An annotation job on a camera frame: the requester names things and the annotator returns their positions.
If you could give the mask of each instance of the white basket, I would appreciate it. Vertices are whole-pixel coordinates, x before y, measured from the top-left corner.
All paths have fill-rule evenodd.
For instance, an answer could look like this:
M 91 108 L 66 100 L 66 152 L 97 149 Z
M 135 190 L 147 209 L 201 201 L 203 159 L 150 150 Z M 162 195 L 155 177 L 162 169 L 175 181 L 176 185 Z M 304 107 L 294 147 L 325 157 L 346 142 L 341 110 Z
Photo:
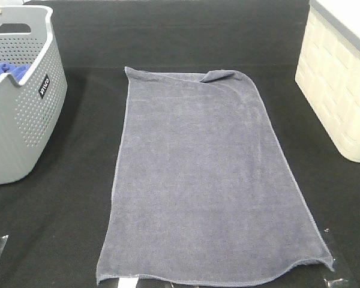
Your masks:
M 339 152 L 360 162 L 360 38 L 311 5 L 296 82 Z
M 0 24 L 25 23 L 31 29 L 0 34 L 0 62 L 31 65 L 19 82 L 12 74 L 0 75 L 0 184 L 33 169 L 64 102 L 67 82 L 51 15 L 45 6 L 0 7 Z

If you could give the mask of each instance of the microfiber towel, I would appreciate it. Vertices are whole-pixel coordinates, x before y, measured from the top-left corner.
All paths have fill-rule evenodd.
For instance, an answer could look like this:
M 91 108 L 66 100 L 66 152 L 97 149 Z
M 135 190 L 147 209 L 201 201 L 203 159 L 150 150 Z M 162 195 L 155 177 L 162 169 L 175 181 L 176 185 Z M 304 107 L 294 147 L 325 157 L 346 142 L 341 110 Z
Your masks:
M 0 63 L 0 75 L 2 73 L 12 73 L 12 75 L 20 81 L 24 74 L 29 69 L 29 65 L 21 65 L 17 67 L 16 65 L 10 63 Z
M 333 258 L 254 83 L 237 71 L 129 79 L 97 282 L 239 287 Z

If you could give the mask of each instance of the blue towel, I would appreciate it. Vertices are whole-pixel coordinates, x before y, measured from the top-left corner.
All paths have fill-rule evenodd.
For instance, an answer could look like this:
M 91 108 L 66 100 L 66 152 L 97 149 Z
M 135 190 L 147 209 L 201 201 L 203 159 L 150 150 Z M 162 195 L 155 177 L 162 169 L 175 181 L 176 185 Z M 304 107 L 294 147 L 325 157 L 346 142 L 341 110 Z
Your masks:
M 20 81 L 29 67 L 30 66 L 28 64 L 17 67 L 16 65 L 10 63 L 0 63 L 0 75 L 2 73 L 12 73 L 17 81 Z

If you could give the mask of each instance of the black surface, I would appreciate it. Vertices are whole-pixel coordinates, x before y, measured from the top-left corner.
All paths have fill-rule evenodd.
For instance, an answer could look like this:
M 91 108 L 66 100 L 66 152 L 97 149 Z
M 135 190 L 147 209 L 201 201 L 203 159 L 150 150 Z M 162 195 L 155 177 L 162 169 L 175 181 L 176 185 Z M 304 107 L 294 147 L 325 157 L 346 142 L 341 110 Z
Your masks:
M 319 229 L 331 229 L 360 286 L 360 164 L 337 152 L 294 81 L 307 1 L 33 3 L 54 8 L 68 92 L 34 170 L 0 185 L 0 236 L 10 236 L 0 287 L 95 287 L 124 119 L 124 65 L 249 75 Z M 262 287 L 325 284 L 320 265 L 311 265 Z

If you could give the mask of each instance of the towel tag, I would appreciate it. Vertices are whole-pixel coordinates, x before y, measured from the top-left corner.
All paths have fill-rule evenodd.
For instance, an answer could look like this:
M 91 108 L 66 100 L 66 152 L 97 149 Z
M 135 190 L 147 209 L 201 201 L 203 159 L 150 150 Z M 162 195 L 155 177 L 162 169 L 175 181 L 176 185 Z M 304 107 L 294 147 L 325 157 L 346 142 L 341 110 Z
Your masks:
M 139 278 L 119 278 L 118 288 L 135 288 Z
M 44 98 L 44 96 L 45 96 L 45 94 L 47 92 L 49 83 L 50 83 L 50 80 L 49 80 L 48 74 L 46 74 L 40 88 L 38 89 L 38 93 L 40 94 L 41 99 Z

